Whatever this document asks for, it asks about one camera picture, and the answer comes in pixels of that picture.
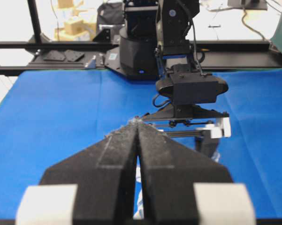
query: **table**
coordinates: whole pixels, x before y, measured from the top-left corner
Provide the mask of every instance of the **table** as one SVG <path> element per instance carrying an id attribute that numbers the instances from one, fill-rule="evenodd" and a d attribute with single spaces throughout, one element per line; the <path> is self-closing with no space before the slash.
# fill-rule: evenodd
<path id="1" fill-rule="evenodd" d="M 203 107 L 230 113 L 233 134 L 221 140 L 220 163 L 246 184 L 258 218 L 282 218 L 282 70 L 215 75 L 229 91 Z M 155 94 L 154 82 L 107 70 L 20 75 L 0 105 L 0 219 L 15 218 L 24 190 L 47 167 L 155 112 Z"/>

